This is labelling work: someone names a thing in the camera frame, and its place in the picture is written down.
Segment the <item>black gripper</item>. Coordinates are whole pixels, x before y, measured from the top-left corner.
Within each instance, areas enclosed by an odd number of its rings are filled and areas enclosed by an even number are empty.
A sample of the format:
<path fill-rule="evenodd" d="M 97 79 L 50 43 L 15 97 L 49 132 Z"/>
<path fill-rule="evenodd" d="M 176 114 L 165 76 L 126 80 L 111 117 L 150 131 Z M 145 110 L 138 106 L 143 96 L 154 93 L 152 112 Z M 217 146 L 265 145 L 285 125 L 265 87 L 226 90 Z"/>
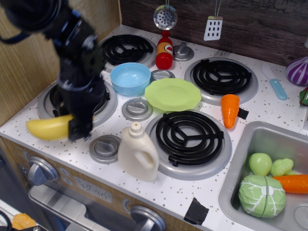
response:
<path fill-rule="evenodd" d="M 57 117 L 72 114 L 68 122 L 68 138 L 71 141 L 91 138 L 94 112 L 106 101 L 106 87 L 102 75 L 98 74 L 86 85 L 75 86 L 67 79 L 57 75 L 57 84 L 64 101 L 57 102 Z"/>

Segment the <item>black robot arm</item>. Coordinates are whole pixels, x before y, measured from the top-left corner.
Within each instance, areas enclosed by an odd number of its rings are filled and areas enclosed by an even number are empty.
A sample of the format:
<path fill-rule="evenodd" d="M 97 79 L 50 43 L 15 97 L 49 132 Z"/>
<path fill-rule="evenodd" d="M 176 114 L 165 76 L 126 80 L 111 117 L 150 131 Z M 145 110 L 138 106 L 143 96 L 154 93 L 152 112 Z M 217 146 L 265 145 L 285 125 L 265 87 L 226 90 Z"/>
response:
<path fill-rule="evenodd" d="M 88 139 L 97 106 L 105 102 L 101 72 L 105 60 L 94 29 L 65 0 L 3 0 L 9 21 L 21 30 L 3 43 L 14 44 L 33 33 L 51 39 L 60 58 L 57 89 L 66 115 L 30 120 L 28 131 L 43 140 Z"/>

